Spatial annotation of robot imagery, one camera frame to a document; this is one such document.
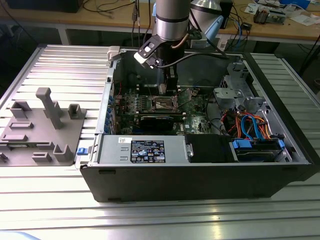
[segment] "barcode sticker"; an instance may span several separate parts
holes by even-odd
[[[120,144],[130,144],[132,141],[132,137],[119,137]]]

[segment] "wooden workbench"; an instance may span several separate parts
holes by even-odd
[[[98,4],[108,3],[107,0],[96,0]],[[264,25],[255,24],[253,22],[253,15],[244,13],[245,6],[250,3],[250,0],[234,0],[235,7],[238,14],[242,17],[244,22],[252,24],[249,40],[268,41],[268,42],[288,42],[288,43],[305,43],[311,44],[315,41],[320,33],[320,24],[313,24],[311,26],[304,26],[291,19],[286,19],[285,23],[272,24],[267,23]],[[115,8],[124,4],[130,3],[129,0],[120,0],[119,2],[107,5],[104,9]],[[86,7],[91,10],[96,10],[94,0],[90,0]],[[115,32],[130,32],[132,29],[132,11],[134,5],[125,6],[116,9],[110,14],[105,16],[97,12],[90,12],[81,8],[77,13],[65,13],[54,11],[38,11],[38,10],[24,10],[24,9],[9,9],[8,11],[16,18],[21,24],[57,28],[63,44],[69,44],[66,29],[80,29],[80,30],[98,30],[98,31],[115,31]],[[320,6],[310,5],[309,11],[320,11]],[[0,23],[14,24],[12,19],[0,7]],[[148,4],[140,4],[140,25],[142,30],[148,27]],[[221,29],[218,38],[227,41],[236,34],[237,30],[232,21],[228,21],[226,29]]]

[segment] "sticker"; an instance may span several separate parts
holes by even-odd
[[[164,141],[131,141],[131,162],[142,163],[165,163],[165,143]]]
[[[120,144],[130,144],[132,141],[132,137],[119,137]]]

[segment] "red cable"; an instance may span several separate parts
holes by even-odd
[[[122,85],[121,85],[121,82],[120,82],[120,89],[119,89],[118,95],[116,96],[116,99],[118,99],[118,97],[119,97],[119,95],[120,95],[120,93],[121,93],[121,89],[122,89]]]

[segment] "blue cable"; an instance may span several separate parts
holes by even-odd
[[[251,141],[253,141],[253,137],[250,136],[246,130],[245,130],[245,120],[247,118],[252,118],[252,122],[253,122],[253,127],[254,127],[254,132],[255,132],[255,135],[258,139],[261,139],[261,140],[264,140],[264,137],[261,135],[261,133],[259,132],[259,129],[258,129],[258,125],[257,125],[257,122],[256,122],[256,119],[251,116],[251,115],[245,115],[242,119],[241,119],[241,130],[243,132],[244,135],[246,135]]]
[[[238,42],[236,43],[235,45],[235,50],[237,50],[237,48],[239,47],[239,43],[240,43],[240,40],[241,40],[241,36],[242,36],[242,29],[241,29],[241,26],[240,26],[240,23],[237,21],[237,20],[233,20],[236,22],[236,24],[238,25],[239,27],[239,38],[238,38]]]

